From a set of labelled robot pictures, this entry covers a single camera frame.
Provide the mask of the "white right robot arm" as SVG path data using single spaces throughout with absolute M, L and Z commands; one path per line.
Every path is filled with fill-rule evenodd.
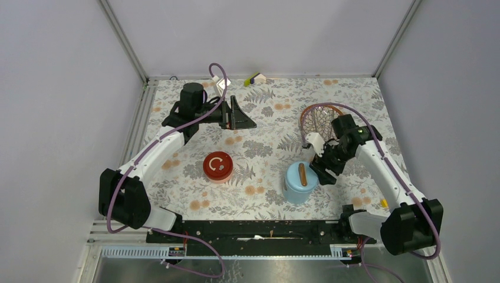
M 379 131 L 356 109 L 331 121 L 337 144 L 330 145 L 318 132 L 301 131 L 303 146 L 313 147 L 309 167 L 321 185 L 333 185 L 348 161 L 359 160 L 387 200 L 390 215 L 382 217 L 366 210 L 344 209 L 338 227 L 341 240 L 352 243 L 363 235 L 382 241 L 392 255 L 411 253 L 431 260 L 441 252 L 440 227 L 443 206 L 428 199 L 393 163 Z

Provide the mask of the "light blue round lid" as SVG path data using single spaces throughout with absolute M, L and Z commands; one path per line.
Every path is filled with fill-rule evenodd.
M 318 185 L 318 176 L 307 162 L 295 162 L 285 172 L 287 192 L 311 193 Z

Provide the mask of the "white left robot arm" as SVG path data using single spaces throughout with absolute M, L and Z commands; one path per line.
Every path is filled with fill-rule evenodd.
M 125 227 L 156 228 L 168 242 L 178 241 L 183 227 L 174 212 L 153 206 L 146 185 L 166 159 L 181 149 L 199 130 L 200 124 L 215 123 L 223 130 L 253 129 L 256 123 L 238 105 L 235 96 L 207 99 L 200 83 L 186 83 L 169 115 L 154 138 L 119 169 L 100 175 L 98 212 Z

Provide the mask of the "red round lid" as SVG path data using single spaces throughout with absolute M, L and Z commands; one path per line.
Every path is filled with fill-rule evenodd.
M 203 161 L 203 172 L 209 176 L 227 176 L 233 174 L 234 164 L 228 153 L 212 152 Z

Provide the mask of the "light blue cup container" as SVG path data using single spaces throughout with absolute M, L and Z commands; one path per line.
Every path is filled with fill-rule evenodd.
M 285 178 L 285 188 L 282 193 L 289 203 L 299 205 L 309 199 L 318 184 L 317 178 L 307 180 L 306 186 L 302 185 L 300 179 Z

